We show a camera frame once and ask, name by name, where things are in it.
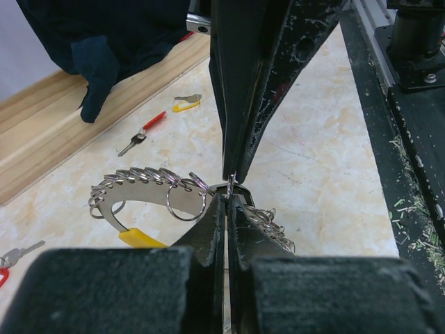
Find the dark blue cloth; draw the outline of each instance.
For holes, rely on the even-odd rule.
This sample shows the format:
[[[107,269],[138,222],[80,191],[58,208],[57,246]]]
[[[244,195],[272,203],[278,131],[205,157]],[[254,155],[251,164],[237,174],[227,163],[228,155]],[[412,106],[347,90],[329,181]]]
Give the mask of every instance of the dark blue cloth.
[[[190,0],[17,0],[51,59],[88,80],[93,123],[113,85],[161,61],[187,34]]]

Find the marble floor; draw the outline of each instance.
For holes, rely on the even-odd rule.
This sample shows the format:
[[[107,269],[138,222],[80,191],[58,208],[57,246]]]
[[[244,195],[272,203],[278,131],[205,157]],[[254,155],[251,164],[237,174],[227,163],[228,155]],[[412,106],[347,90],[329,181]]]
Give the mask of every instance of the marble floor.
[[[0,318],[30,263],[62,247],[126,247],[106,221],[90,217],[90,186],[131,166],[189,171],[221,183],[221,130],[208,61],[161,91],[97,140],[6,206],[0,207],[0,253],[46,244],[24,256],[0,289]],[[173,97],[203,95],[199,107],[171,112]],[[167,118],[122,158],[141,125],[162,110]],[[398,256],[346,48],[337,27],[307,66],[271,120],[244,184],[258,207],[277,210],[299,256]],[[130,202],[119,213],[172,244],[192,223],[162,206]]]

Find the key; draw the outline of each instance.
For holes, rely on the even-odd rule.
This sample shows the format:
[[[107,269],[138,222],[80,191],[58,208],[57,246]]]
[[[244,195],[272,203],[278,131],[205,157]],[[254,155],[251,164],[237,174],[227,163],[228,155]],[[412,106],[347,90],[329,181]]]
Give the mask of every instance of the key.
[[[12,266],[14,266],[17,262],[19,262],[19,260],[26,254],[34,251],[35,249],[42,247],[45,244],[45,242],[43,240],[40,240],[38,243],[33,244],[32,246],[28,247],[28,248],[14,248],[11,249],[9,252],[7,252],[5,255],[3,255],[3,257],[5,258],[6,261],[4,261],[6,263],[5,266],[2,265],[2,267],[7,267],[10,268]]]
[[[1,268],[9,268],[12,264],[6,259],[6,257],[0,256],[0,269]]]
[[[123,149],[121,151],[121,153],[118,154],[118,157],[123,156],[125,153],[130,151],[130,149],[132,149],[136,145],[142,143],[146,138],[147,138],[147,136],[142,133],[138,133],[135,136],[133,136],[133,138],[131,138],[131,143],[128,144],[128,146],[125,149]]]
[[[194,103],[199,101],[202,98],[201,94],[194,94],[191,96],[176,96],[175,100],[183,100],[183,101],[187,101],[188,103]]]

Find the white wall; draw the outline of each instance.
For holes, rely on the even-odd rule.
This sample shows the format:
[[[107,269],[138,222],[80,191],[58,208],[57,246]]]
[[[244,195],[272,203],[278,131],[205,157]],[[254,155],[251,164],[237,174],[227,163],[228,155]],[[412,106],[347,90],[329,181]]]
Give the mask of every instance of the white wall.
[[[57,69],[16,0],[0,0],[0,101]]]

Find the yellow key tag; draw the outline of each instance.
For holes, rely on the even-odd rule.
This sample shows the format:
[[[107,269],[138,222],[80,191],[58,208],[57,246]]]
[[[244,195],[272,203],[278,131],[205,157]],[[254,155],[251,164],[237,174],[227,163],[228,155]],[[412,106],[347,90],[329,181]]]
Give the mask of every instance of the yellow key tag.
[[[149,237],[138,228],[130,228],[128,231],[119,233],[121,239],[127,245],[134,248],[165,248],[167,245]]]
[[[200,100],[198,100],[196,102],[192,102],[192,103],[190,103],[190,102],[182,102],[182,103],[179,103],[179,104],[177,104],[177,105],[175,105],[173,107],[173,112],[174,113],[179,113],[180,111],[184,111],[184,110],[193,108],[194,106],[197,106],[200,103],[201,103]]]

